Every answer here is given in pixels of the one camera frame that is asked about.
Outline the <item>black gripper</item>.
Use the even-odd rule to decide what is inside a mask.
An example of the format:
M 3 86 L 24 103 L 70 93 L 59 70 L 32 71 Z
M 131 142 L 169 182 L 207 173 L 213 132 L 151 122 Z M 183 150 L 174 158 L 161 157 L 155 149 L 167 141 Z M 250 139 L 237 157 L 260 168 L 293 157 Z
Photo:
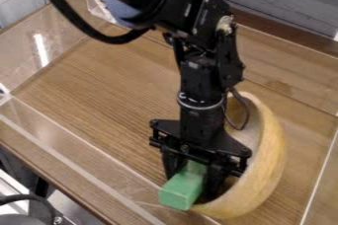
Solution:
M 207 201 L 225 192 L 229 175 L 241 177 L 248 169 L 253 150 L 225 129 L 223 109 L 181 110 L 179 120 L 153 119 L 154 135 L 150 144 L 163 154 L 167 179 L 179 172 L 187 161 L 207 167 L 203 194 Z

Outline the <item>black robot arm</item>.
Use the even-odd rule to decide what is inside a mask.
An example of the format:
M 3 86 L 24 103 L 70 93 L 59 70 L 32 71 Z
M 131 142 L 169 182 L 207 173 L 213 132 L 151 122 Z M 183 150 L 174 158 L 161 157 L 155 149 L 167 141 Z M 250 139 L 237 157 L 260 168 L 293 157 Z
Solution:
M 206 166 L 202 196 L 221 195 L 225 180 L 242 176 L 252 149 L 225 129 L 227 95 L 244 81 L 237 24 L 223 0 L 103 0 L 117 22 L 161 29 L 171 44 L 181 75 L 179 119 L 154 119 L 150 144 L 161 149 L 166 175 L 187 162 Z

